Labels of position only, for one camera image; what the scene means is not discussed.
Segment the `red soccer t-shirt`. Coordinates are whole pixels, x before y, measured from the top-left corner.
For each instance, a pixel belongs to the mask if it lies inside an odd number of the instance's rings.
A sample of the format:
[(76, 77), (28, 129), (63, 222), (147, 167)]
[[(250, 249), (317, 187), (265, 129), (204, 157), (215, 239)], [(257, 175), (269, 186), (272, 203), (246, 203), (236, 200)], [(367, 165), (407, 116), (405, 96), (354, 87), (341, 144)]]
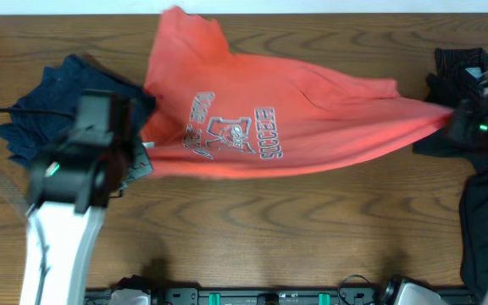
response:
[(448, 108), (288, 58), (231, 53), (213, 19), (165, 10), (145, 90), (141, 137), (157, 176), (305, 175), (359, 164), (439, 130)]

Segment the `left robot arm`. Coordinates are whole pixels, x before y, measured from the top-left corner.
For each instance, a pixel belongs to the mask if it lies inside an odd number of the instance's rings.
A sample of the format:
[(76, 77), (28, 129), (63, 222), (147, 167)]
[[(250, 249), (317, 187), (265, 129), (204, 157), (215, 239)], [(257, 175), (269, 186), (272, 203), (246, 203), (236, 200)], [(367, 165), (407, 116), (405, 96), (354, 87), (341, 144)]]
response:
[(82, 304), (108, 201), (153, 171), (139, 133), (152, 97), (81, 93), (72, 127), (30, 163), (22, 304)]

